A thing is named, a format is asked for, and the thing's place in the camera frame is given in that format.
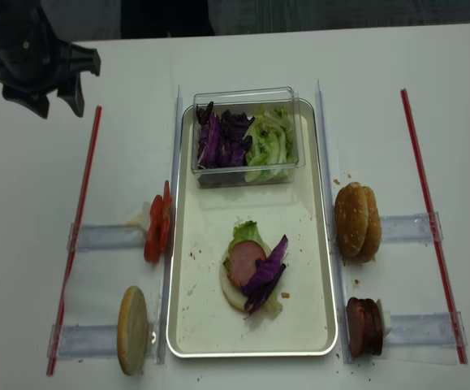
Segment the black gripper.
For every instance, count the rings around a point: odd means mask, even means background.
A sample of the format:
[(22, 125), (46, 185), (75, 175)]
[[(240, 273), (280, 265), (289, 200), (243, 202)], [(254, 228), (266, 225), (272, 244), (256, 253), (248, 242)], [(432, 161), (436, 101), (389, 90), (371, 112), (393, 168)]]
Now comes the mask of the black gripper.
[(82, 118), (82, 72), (100, 75), (96, 49), (57, 38), (40, 2), (0, 1), (0, 84), (5, 100), (47, 119), (47, 95), (56, 90)]

